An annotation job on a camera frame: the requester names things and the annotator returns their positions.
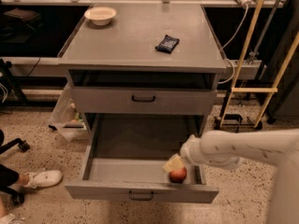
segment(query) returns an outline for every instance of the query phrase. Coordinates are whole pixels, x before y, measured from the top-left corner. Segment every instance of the drawer handle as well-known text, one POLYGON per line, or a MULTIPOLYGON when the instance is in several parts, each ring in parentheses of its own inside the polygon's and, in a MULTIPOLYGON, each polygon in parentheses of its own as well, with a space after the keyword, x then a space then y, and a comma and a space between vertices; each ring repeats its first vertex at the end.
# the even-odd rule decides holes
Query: drawer handle
POLYGON ((134 102, 143 102, 143 103, 150 103, 150 102, 154 102, 156 100, 156 96, 152 96, 149 99, 145 99, 145 98, 136 98, 134 95, 132 95, 132 101, 134 102))
POLYGON ((133 193, 130 190, 129 192, 129 198, 133 201, 150 201, 153 199, 153 191, 150 192, 150 196, 148 198, 137 198, 137 197, 133 197, 133 193))

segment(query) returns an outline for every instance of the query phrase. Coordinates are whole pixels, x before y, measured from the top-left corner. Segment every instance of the plastic bin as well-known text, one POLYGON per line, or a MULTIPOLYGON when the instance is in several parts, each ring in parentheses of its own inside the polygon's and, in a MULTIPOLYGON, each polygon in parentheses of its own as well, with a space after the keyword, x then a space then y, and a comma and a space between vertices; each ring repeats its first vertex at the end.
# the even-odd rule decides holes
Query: plastic bin
POLYGON ((67 141, 89 139, 84 122, 71 121, 77 114, 72 104, 73 100, 66 85, 50 116, 50 125, 54 126, 67 141))

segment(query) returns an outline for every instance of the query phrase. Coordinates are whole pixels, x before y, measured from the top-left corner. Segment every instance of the floor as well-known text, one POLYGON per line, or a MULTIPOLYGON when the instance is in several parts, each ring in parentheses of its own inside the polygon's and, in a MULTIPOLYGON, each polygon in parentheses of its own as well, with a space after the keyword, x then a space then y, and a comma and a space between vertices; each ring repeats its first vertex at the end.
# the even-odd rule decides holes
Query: floor
MULTIPOLYGON (((252 120, 260 110, 258 105, 231 105, 230 108, 252 120)), ((205 131, 213 129, 213 117, 220 114, 220 109, 219 105, 213 107, 205 131)), ((50 115, 48 109, 21 111, 12 108, 2 110, 0 116, 6 141, 20 137, 31 146, 25 153, 17 147, 12 148, 0 156, 1 163, 20 173, 41 167, 59 169, 64 173, 63 181, 55 187, 23 189, 25 203, 21 206, 11 206, 8 195, 1 194, 9 211, 26 217, 27 223, 261 224, 266 221, 275 169, 253 161, 246 161, 235 171, 205 166, 207 184, 220 190, 212 204, 74 200, 64 184, 77 178, 87 142, 67 142, 48 127, 50 115)), ((263 118, 264 131, 283 127, 298 128, 299 120, 268 125, 263 118)))

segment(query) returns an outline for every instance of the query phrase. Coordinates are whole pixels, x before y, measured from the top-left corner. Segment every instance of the white bowl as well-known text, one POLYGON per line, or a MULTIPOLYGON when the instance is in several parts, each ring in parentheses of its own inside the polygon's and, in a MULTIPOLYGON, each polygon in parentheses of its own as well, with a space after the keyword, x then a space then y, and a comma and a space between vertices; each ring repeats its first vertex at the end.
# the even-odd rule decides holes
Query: white bowl
POLYGON ((98 26, 109 24, 115 15, 116 10, 111 7, 93 7, 84 13, 85 18, 98 26))

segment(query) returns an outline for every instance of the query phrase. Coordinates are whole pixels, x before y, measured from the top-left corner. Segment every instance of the shoe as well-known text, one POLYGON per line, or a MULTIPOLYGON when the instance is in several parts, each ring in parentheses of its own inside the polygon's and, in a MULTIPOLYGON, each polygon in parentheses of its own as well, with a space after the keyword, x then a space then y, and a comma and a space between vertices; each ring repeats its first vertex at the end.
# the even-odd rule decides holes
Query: shoe
POLYGON ((25 223, 25 218, 16 217, 13 214, 8 214, 0 218, 0 224, 23 224, 25 223))
POLYGON ((26 173, 26 175, 29 175, 29 182, 23 187, 32 189, 54 186, 63 178, 62 172, 58 170, 46 171, 46 169, 38 170, 36 173, 26 173))

